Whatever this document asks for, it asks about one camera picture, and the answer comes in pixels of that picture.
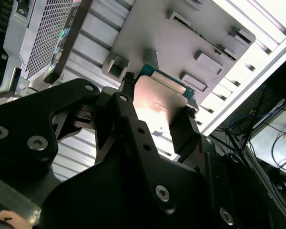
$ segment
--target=blue cable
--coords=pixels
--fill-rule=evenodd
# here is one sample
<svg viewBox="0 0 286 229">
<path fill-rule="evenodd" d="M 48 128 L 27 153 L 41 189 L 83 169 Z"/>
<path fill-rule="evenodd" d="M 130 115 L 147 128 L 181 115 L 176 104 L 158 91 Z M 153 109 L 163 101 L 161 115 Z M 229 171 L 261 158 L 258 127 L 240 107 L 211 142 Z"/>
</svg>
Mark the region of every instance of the blue cable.
<svg viewBox="0 0 286 229">
<path fill-rule="evenodd" d="M 278 111 L 280 111 L 280 107 L 278 107 L 276 110 L 274 110 L 273 112 L 269 112 L 269 113 L 267 113 L 267 114 L 260 114 L 260 115 L 258 115 L 257 117 L 264 117 L 265 115 L 272 115 L 272 114 L 275 114 L 275 113 L 277 113 Z M 242 115 L 242 116 L 239 116 L 239 117 L 237 117 L 236 119 L 234 119 L 231 123 L 230 123 L 230 125 L 229 125 L 229 127 L 231 127 L 231 126 L 233 126 L 234 125 L 234 123 L 237 121 L 237 120 L 239 120 L 239 119 L 242 119 L 242 118 L 247 118 L 247 117 L 249 117 L 250 115 Z"/>
</svg>

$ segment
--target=slot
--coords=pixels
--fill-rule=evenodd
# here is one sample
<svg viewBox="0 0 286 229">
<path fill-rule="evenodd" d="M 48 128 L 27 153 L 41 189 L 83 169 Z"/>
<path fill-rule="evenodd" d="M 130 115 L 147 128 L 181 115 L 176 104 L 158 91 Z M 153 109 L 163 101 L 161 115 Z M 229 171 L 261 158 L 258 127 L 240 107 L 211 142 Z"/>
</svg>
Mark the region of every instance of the slot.
<svg viewBox="0 0 286 229">
<path fill-rule="evenodd" d="M 185 19 L 184 17 L 182 17 L 180 14 L 178 14 L 176 12 L 172 12 L 169 20 L 175 21 L 175 22 L 179 23 L 180 25 L 182 25 L 183 27 L 192 30 L 191 23 L 187 19 Z"/>
<path fill-rule="evenodd" d="M 182 26 L 186 27 L 187 29 L 190 29 L 191 27 L 189 27 L 188 24 L 186 24 L 183 20 L 181 20 L 180 18 L 174 16 L 174 21 L 178 22 L 179 24 L 181 24 Z"/>
<path fill-rule="evenodd" d="M 246 43 L 248 43 L 248 44 L 251 43 L 251 41 L 250 41 L 248 38 L 246 38 L 244 35 L 242 35 L 242 34 L 239 33 L 239 32 L 236 32 L 236 33 L 237 33 L 237 35 L 238 35 L 241 39 L 243 39 Z"/>
</svg>

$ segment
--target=electronic equipment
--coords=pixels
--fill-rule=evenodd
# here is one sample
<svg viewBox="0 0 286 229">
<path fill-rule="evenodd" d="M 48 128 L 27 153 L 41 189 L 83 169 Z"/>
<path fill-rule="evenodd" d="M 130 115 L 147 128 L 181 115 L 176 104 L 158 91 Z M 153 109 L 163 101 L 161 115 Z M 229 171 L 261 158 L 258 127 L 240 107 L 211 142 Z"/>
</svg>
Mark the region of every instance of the electronic equipment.
<svg viewBox="0 0 286 229">
<path fill-rule="evenodd" d="M 168 110 L 178 162 L 158 154 L 133 105 L 146 77 L 154 80 L 127 73 L 121 91 L 102 92 L 76 79 L 1 105 L 0 204 L 38 229 L 86 228 L 92 219 L 100 228 L 286 229 L 286 202 L 254 155 L 217 154 L 194 109 Z M 50 169 L 57 142 L 83 127 L 96 132 L 96 164 L 59 184 Z"/>
<path fill-rule="evenodd" d="M 31 82 L 53 72 L 78 0 L 0 0 L 0 96 L 24 96 Z"/>
</svg>

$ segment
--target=black metal bracket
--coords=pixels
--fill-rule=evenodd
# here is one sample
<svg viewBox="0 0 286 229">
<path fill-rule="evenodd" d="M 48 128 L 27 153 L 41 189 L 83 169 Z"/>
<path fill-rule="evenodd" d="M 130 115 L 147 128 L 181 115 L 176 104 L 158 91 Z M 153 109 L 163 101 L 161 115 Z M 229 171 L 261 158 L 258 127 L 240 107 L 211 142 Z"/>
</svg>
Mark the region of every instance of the black metal bracket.
<svg viewBox="0 0 286 229">
<path fill-rule="evenodd" d="M 45 174 L 58 150 L 58 132 L 68 128 L 67 115 L 57 120 L 55 115 L 68 113 L 81 104 L 93 103 L 99 94 L 96 86 L 77 79 L 1 105 L 0 175 L 38 177 Z M 45 149 L 38 152 L 38 149 L 32 149 L 32 144 Z"/>
</svg>

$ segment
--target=metal mesh grille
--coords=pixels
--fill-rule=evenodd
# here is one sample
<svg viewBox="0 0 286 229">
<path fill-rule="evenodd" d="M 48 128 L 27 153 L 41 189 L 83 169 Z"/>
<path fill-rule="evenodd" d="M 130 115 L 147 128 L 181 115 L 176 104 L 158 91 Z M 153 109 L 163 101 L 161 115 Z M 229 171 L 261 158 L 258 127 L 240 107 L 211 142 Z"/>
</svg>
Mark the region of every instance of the metal mesh grille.
<svg viewBox="0 0 286 229">
<path fill-rule="evenodd" d="M 51 62 L 58 37 L 68 18 L 72 2 L 73 0 L 47 0 L 26 68 L 26 72 L 29 72 L 28 79 Z"/>
</svg>

